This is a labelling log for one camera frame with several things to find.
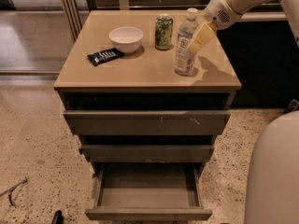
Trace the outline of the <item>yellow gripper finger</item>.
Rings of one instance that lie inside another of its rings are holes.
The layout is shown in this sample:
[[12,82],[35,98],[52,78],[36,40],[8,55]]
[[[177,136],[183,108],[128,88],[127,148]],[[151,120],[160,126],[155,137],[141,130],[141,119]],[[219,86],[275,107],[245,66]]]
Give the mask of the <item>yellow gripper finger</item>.
[[212,21],[205,21],[195,31],[187,47],[187,51],[191,54],[197,53],[216,36],[217,30],[217,26]]

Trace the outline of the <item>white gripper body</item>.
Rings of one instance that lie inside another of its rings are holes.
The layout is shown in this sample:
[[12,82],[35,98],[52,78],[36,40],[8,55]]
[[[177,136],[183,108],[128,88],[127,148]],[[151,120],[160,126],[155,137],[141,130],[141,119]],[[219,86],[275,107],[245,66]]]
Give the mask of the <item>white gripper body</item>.
[[210,0],[205,18],[212,21],[219,30],[226,29],[242,17],[240,0]]

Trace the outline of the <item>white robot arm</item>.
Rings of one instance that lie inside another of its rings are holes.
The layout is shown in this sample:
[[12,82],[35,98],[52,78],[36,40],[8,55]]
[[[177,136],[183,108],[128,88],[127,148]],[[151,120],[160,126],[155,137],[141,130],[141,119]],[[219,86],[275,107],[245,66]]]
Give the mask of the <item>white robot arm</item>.
[[[219,30],[239,21],[269,0],[211,0],[204,24],[188,52],[197,53]],[[299,37],[299,0],[279,0],[295,38]],[[260,134],[249,164],[244,224],[299,224],[299,111],[271,121]]]

